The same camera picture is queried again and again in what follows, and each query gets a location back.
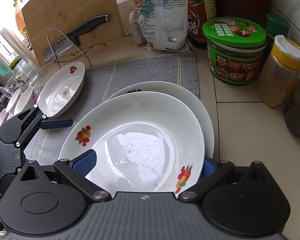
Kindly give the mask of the black handled kitchen knife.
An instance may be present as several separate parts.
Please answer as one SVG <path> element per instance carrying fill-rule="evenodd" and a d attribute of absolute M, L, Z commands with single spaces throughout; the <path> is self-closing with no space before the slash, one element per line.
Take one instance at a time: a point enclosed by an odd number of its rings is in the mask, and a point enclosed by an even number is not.
<path fill-rule="evenodd" d="M 84 23 L 77 26 L 75 29 L 67 33 L 66 35 L 70 38 L 71 41 L 75 43 L 75 45 L 80 46 L 81 43 L 79 41 L 79 37 L 85 35 L 87 33 L 92 32 L 98 26 L 110 22 L 110 14 L 98 15 L 90 18 Z"/>

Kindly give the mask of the red white clipped bag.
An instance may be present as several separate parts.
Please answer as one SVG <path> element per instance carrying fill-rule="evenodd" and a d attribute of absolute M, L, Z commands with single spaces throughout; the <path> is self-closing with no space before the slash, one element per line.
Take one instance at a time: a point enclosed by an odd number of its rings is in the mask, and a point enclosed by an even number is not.
<path fill-rule="evenodd" d="M 147 43 L 146 39 L 143 36 L 142 29 L 139 24 L 139 14 L 140 12 L 134 10 L 129 15 L 129 25 L 130 31 L 133 35 L 134 41 L 136 44 L 144 44 Z"/>

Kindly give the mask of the stained white plate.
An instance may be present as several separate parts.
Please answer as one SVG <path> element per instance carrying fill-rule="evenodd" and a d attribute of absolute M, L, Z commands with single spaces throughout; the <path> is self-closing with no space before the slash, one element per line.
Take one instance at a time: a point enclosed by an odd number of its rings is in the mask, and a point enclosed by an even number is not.
<path fill-rule="evenodd" d="M 85 65 L 76 61 L 62 67 L 42 88 L 37 105 L 48 117 L 65 113 L 78 98 L 85 80 Z"/>

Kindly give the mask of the back left white bowl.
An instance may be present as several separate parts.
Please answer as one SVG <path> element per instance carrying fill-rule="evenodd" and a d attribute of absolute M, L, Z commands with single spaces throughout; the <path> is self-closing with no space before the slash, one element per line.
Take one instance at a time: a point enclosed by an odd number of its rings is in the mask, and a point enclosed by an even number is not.
<path fill-rule="evenodd" d="M 20 88 L 18 88 L 12 95 L 12 97 L 10 98 L 7 107 L 6 107 L 6 112 L 13 114 L 14 113 L 14 109 L 16 107 L 17 102 L 19 101 L 20 97 L 22 95 L 22 91 Z"/>

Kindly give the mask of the green lid sauce jar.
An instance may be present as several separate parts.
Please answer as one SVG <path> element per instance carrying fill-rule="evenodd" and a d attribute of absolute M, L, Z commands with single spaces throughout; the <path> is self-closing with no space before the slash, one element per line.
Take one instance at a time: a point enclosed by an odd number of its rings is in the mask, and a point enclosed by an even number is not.
<path fill-rule="evenodd" d="M 209 68 L 218 79 L 236 85 L 253 82 L 262 68 L 267 33 L 259 24 L 238 17 L 218 17 L 203 25 Z"/>

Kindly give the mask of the white blue clipped bag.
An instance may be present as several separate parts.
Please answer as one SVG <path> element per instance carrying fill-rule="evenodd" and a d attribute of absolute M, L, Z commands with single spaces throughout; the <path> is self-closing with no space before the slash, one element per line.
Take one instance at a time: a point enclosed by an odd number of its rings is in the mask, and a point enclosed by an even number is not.
<path fill-rule="evenodd" d="M 187 45 L 187 0 L 145 0 L 138 18 L 150 50 L 183 53 Z"/>

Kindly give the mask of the clear glass mug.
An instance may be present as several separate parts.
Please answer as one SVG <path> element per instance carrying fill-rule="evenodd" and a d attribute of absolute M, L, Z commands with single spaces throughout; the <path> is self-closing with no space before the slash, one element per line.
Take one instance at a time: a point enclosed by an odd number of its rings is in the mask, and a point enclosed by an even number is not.
<path fill-rule="evenodd" d="M 12 76 L 2 87 L 1 91 L 10 99 L 17 89 L 22 89 L 20 83 Z"/>

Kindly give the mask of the tall clear film roll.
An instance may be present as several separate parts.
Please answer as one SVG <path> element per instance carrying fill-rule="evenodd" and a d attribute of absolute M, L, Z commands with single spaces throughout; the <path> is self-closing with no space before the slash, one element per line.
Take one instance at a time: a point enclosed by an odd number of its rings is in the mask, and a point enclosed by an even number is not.
<path fill-rule="evenodd" d="M 45 69 L 40 67 L 34 52 L 30 51 L 26 44 L 24 44 L 13 31 L 10 31 L 7 28 L 2 28 L 0 34 L 17 52 L 17 54 L 32 67 L 35 72 L 37 72 L 39 75 L 43 75 L 45 73 Z"/>

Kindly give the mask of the orange cooking wine jug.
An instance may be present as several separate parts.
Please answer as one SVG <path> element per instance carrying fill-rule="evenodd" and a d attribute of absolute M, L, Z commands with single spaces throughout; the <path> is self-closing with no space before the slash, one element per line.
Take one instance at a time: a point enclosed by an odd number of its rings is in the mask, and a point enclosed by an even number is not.
<path fill-rule="evenodd" d="M 16 21 L 17 28 L 20 31 L 20 33 L 23 35 L 23 37 L 27 39 L 27 29 L 26 29 L 26 25 L 22 13 L 23 4 L 21 0 L 15 1 L 13 6 L 15 7 L 15 21 Z"/>

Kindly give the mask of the white fruit plate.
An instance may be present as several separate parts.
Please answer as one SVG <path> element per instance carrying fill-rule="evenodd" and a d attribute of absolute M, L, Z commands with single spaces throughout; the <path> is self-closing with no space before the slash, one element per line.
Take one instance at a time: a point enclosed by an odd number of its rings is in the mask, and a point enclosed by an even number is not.
<path fill-rule="evenodd" d="M 180 194 L 200 177 L 205 142 L 199 121 L 177 98 L 159 92 L 132 92 L 88 112 L 69 133 L 62 159 L 94 150 L 87 179 L 115 194 Z"/>
<path fill-rule="evenodd" d="M 129 91 L 136 92 L 140 90 L 168 94 L 185 103 L 199 121 L 205 140 L 205 155 L 209 158 L 213 158 L 215 150 L 215 134 L 211 118 L 203 103 L 186 88 L 170 82 L 147 81 L 125 87 L 107 98 L 107 101 L 117 96 L 127 94 Z"/>

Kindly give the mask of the grey teal checked towel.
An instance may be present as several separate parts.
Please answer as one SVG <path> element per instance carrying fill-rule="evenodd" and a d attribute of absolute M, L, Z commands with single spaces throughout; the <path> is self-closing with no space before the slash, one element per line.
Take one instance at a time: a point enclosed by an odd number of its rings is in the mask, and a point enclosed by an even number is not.
<path fill-rule="evenodd" d="M 88 69 L 79 97 L 61 117 L 78 122 L 117 91 L 145 81 L 175 83 L 200 95 L 194 53 L 146 57 Z M 25 149 L 26 158 L 52 165 L 70 132 L 70 127 L 39 130 Z"/>

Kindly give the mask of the small green cap jar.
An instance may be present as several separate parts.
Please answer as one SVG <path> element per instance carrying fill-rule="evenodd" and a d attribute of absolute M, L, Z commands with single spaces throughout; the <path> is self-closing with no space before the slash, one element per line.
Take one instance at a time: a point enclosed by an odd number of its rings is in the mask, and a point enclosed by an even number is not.
<path fill-rule="evenodd" d="M 264 64 L 268 55 L 270 54 L 274 38 L 277 35 L 283 35 L 284 37 L 288 36 L 290 30 L 290 23 L 280 15 L 277 15 L 273 12 L 266 15 L 266 28 L 267 32 L 267 46 L 264 49 L 264 54 L 262 57 L 262 63 Z"/>

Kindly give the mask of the yellow cap spice jar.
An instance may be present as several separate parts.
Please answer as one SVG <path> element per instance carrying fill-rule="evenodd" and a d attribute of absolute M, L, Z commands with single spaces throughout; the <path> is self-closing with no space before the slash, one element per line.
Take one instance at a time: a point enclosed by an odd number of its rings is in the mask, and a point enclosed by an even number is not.
<path fill-rule="evenodd" d="M 257 93 L 269 107 L 287 100 L 300 74 L 300 47 L 292 40 L 277 35 L 257 81 Z"/>

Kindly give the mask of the bamboo cutting board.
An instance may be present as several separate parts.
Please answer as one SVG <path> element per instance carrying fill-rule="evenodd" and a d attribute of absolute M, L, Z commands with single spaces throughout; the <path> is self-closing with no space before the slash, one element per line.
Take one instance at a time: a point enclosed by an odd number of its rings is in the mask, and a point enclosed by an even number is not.
<path fill-rule="evenodd" d="M 29 0 L 22 8 L 27 32 L 40 66 L 50 43 L 90 18 L 110 15 L 110 22 L 79 37 L 80 48 L 106 43 L 125 35 L 116 0 Z"/>

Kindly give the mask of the dark soy sauce bottle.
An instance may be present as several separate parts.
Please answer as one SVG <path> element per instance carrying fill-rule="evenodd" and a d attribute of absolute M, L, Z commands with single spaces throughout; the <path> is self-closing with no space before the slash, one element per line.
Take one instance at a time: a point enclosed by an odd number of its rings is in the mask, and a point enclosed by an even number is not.
<path fill-rule="evenodd" d="M 187 36 L 194 47 L 206 48 L 203 25 L 216 15 L 215 0 L 188 0 Z"/>

